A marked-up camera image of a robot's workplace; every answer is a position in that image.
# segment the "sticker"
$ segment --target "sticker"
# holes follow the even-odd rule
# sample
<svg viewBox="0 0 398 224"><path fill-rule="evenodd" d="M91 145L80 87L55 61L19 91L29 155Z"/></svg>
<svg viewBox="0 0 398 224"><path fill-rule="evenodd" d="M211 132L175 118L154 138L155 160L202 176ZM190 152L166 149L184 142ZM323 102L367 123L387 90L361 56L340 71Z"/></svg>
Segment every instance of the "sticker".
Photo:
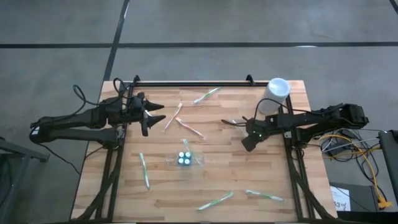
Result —
<svg viewBox="0 0 398 224"><path fill-rule="evenodd" d="M330 190L333 195L333 201L335 201L336 210L351 211L351 205L349 203L349 190L338 187L330 187Z"/></svg>

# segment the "gray floor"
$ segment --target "gray floor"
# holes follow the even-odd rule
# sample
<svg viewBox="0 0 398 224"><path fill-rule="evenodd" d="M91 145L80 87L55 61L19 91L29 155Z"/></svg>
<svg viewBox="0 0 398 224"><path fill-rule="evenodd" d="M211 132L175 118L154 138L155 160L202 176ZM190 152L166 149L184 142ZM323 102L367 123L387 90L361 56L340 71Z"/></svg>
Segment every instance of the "gray floor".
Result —
<svg viewBox="0 0 398 224"><path fill-rule="evenodd" d="M0 44L110 43L123 0L0 0ZM398 41L398 15L388 0L179 1L132 0L121 42ZM132 80L305 80L312 108L340 102L364 107L368 128L397 129L395 47L263 49L119 49L111 78ZM29 124L73 112L79 84L95 101L110 49L0 49L0 136L38 151ZM365 138L376 135L362 131ZM49 146L81 167L86 142ZM380 187L398 211L381 152ZM354 162L326 161L333 182L369 185ZM32 162L15 222L68 219L78 182L55 157Z"/></svg>

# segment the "white cup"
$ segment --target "white cup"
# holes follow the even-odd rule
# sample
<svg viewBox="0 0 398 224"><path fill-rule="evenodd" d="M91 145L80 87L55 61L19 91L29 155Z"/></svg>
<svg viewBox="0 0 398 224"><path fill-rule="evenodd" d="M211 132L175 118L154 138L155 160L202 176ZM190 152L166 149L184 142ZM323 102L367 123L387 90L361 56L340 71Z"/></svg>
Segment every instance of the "white cup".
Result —
<svg viewBox="0 0 398 224"><path fill-rule="evenodd" d="M276 102L283 103L289 93L290 85L286 80L283 78L273 78L269 81L262 99L269 98ZM263 100L259 105L259 111L264 115L270 115L275 112L279 106L280 105L271 100Z"/></svg>

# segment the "wooden table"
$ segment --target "wooden table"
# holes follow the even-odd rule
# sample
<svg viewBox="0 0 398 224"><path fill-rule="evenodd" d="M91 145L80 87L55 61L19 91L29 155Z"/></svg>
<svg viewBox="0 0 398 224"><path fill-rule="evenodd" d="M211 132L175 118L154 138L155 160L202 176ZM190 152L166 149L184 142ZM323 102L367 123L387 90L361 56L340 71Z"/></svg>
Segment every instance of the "wooden table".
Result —
<svg viewBox="0 0 398 224"><path fill-rule="evenodd" d="M309 110L303 81L289 81L290 97L295 109ZM165 106L152 114L167 117L141 135L139 124L131 124L126 143L114 210L114 222L294 222L292 189L282 135L272 136L246 152L240 140L242 133L223 124L221 119L253 117L264 87L224 87L198 105L192 101L212 87L142 87L148 100ZM101 99L116 96L111 82L105 82ZM179 102L183 107L178 117L206 136L202 140L193 132L173 121L163 132ZM194 152L204 153L202 169L178 170L167 165L166 154L184 151L181 139L188 139ZM97 149L91 142L87 153ZM145 187L138 153L143 152L148 168L151 191ZM91 155L84 163L76 193L72 218L78 217L100 189L106 151ZM312 192L326 210L336 217L328 177L318 147L305 149L304 157ZM280 203L248 196L245 190L257 190L285 199ZM219 205L198 212L196 208L225 193L234 196ZM300 194L304 205L303 193ZM109 196L104 210L108 209Z"/></svg>

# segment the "wire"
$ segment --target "wire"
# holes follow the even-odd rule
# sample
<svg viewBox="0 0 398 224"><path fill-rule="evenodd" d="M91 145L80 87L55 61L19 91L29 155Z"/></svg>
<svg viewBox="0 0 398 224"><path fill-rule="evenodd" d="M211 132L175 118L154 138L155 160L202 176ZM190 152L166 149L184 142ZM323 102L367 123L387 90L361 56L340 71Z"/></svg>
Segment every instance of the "wire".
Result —
<svg viewBox="0 0 398 224"><path fill-rule="evenodd" d="M358 139L358 140L363 140L361 134L359 133L359 130L352 129L352 131L354 132L353 134L356 136L356 139ZM369 146L369 144L368 144L367 142L361 142L361 145L362 145L365 149L373 149L375 146L380 145L380 143L378 142L378 143L376 143L376 144L374 144L374 145L372 145L372 146ZM374 158L374 156L373 156L373 154L372 154L372 151L369 151L368 153L369 153L370 156L372 157L373 163L374 163L374 165L376 166L376 175L375 175L375 177L377 177L377 175L379 174L379 166L377 165L377 162L376 162L376 160L375 160L375 158ZM364 163L366 162L366 160L362 161L362 163L359 163L358 159L359 159L359 157L356 158L356 163L357 163L357 165L359 166L359 169L361 170L362 174L365 176L365 178L368 179L368 181L370 181L370 183L372 183L372 184L374 185L374 182L372 181L372 177L369 177L369 176L367 175L367 173L366 173L366 171L365 171L365 168L364 168ZM384 191L383 191L383 190L380 188L380 186L378 186L378 185L377 185L377 188L380 190L380 192L382 193L382 195L383 195L383 197L384 197L384 200L387 202L388 199L387 199L387 197L386 197Z"/></svg>
<svg viewBox="0 0 398 224"><path fill-rule="evenodd" d="M10 165L10 162L8 161L8 159L7 159L7 168L8 168L8 174L9 174L10 186L8 187L7 193L5 194L4 198L0 202L0 208L2 207L3 203L6 201L8 195L10 194L11 187L12 187L11 165Z"/></svg>
<svg viewBox="0 0 398 224"><path fill-rule="evenodd" d="M116 81L118 81L118 80L120 81L121 85L123 86L123 90L121 90L121 91L119 91L119 90L117 89L117 87L116 87ZM110 104L115 103L115 102L117 102L118 100L120 100L120 99L123 97L125 91L128 89L129 86L130 86L130 85L128 85L128 86L126 87L126 86L124 85L124 82L123 82L120 78L115 78L115 79L113 80L113 88L114 88L114 89L116 90L116 92L118 93L118 97L117 97L115 100L110 101L110 102L107 102L107 103L93 103L93 102L88 101L88 100L86 99L85 94L83 93L83 90L81 90L81 88L80 88L78 85L73 85L73 91L75 92L76 96L77 96L79 99L81 99L83 102L85 102L85 103L87 103L87 104L89 104L89 105L93 105L93 106L101 106L101 105L110 105Z"/></svg>
<svg viewBox="0 0 398 224"><path fill-rule="evenodd" d="M246 122L231 123L231 122L226 121L224 119L222 119L221 122L223 122L224 124L228 124L228 125L231 125L231 126L237 126L237 127L245 127L246 126Z"/></svg>
<svg viewBox="0 0 398 224"><path fill-rule="evenodd" d="M331 144L332 141L333 141L333 138L330 138L329 143L328 143L323 149L322 149L322 147L321 147L321 151L324 152L325 149L327 149L327 148L330 146L330 144Z"/></svg>
<svg viewBox="0 0 398 224"><path fill-rule="evenodd" d="M63 162L66 162L67 164L71 165L71 166L74 168L74 170L76 171L76 173L77 173L78 175L80 175L80 172L77 170L77 168L75 167L75 165L73 165L71 162L67 161L66 159L64 159L64 158L62 158L61 156L59 156L57 153L53 152L53 150L51 150L49 147L47 147L47 146L45 146L45 145L43 145L43 144L40 144L40 143L35 143L35 144L36 144L36 145L39 145L39 146L42 146L42 147L44 147L44 148L46 148L46 150L48 150L49 152L51 152L51 154L55 155L55 157L59 158L59 159L62 160Z"/></svg>
<svg viewBox="0 0 398 224"><path fill-rule="evenodd" d="M345 155L354 155L354 154L360 154L360 156L358 156L358 157L361 157L361 156L363 156L365 153L373 152L373 151L375 151L375 150L380 150L380 148L368 149L367 151L364 151L364 152L347 152L347 153L340 153L340 154L337 154L337 155L335 155L335 156L324 157L324 159L334 159L334 158L336 158L336 157L345 156Z"/></svg>
<svg viewBox="0 0 398 224"><path fill-rule="evenodd" d="M333 134L333 135L329 134L329 135L322 136L322 137L320 137L320 140L323 139L323 138L327 138L327 137L335 137L335 138L345 139L345 140L349 141L350 143L352 143L352 145L355 147L355 149L357 149L359 152L363 152L363 151L356 145L356 143L358 143L358 142L352 142L351 139L346 138L346 137L344 137L344 136L337 135L337 134ZM370 170L371 170L372 177L373 177L373 182L372 182L372 183L373 183L374 186L375 186L376 193L377 193L377 197L378 197L379 201L382 201L382 199L384 199L384 198L381 197L381 194L380 194L380 192L379 192L379 187L377 186L377 180L376 180L375 171L374 171L374 169L373 169L372 164L369 162L369 159L366 157L365 153L366 153L366 152L364 152L363 157L365 158L365 160L366 160L366 162L368 163L369 168L370 168Z"/></svg>
<svg viewBox="0 0 398 224"><path fill-rule="evenodd" d="M349 196L348 194L344 193L342 190L340 190L340 188L336 187L334 184L329 183L332 187L335 187L337 190L339 190L341 193L345 194L346 196L349 197L349 199L351 199L353 202L355 202L357 205L359 205L360 207L362 207L363 209L365 209L368 212L371 212L369 209L365 208L364 206L362 206L359 202L355 201L351 196Z"/></svg>
<svg viewBox="0 0 398 224"><path fill-rule="evenodd" d="M87 155L85 156L85 159L87 159L87 157L91 156L93 153L99 151L99 150L102 149L102 148L104 148L104 146L101 146L101 147L95 149L94 151L90 152L89 154L87 154Z"/></svg>
<svg viewBox="0 0 398 224"><path fill-rule="evenodd" d="M299 109L292 109L292 108L289 108L289 107L283 105L282 103L279 103L279 102L276 101L276 100L273 100L273 99L270 99L270 98L263 98L263 99L261 99L261 100L257 103L256 110L255 110L255 112L254 112L254 119L256 119L257 110L259 109L260 103L263 102L264 100L270 100L270 101L272 101L272 102L274 102L274 103L277 103L278 105L280 105L280 106L282 106L282 107L284 107L284 108L286 108L286 109L288 109L288 110L290 110L290 111L301 111L301 112L306 112L306 113L310 113L310 114L314 114L314 115L320 115L320 114L314 113L314 112L312 112L312 111L299 110Z"/></svg>
<svg viewBox="0 0 398 224"><path fill-rule="evenodd" d="M299 153L300 155L297 155L297 158L294 158L294 157L292 156L292 159L298 160L299 158L304 158L304 154L305 154L305 153L304 153L304 150L303 150L302 148L293 149L292 152L294 152L294 151L295 151L296 153L297 153L297 152L300 152L300 153Z"/></svg>
<svg viewBox="0 0 398 224"><path fill-rule="evenodd" d="M333 147L333 148L331 148L331 149L325 150L325 151L323 151L323 152L329 152L329 151L332 151L332 150L335 150L335 149L339 149L339 148L341 148L341 147L350 146L350 145L357 144L357 143L361 143L361 142L378 140L378 138L365 139L365 140L356 141L356 142L352 142L349 138L346 138L346 140L347 140L347 141L350 141L350 143L344 144L344 145L340 145L340 146L336 146L336 147Z"/></svg>
<svg viewBox="0 0 398 224"><path fill-rule="evenodd" d="M362 130L362 131L384 131L384 130L380 130L380 129L368 129L368 128L361 128L360 130Z"/></svg>

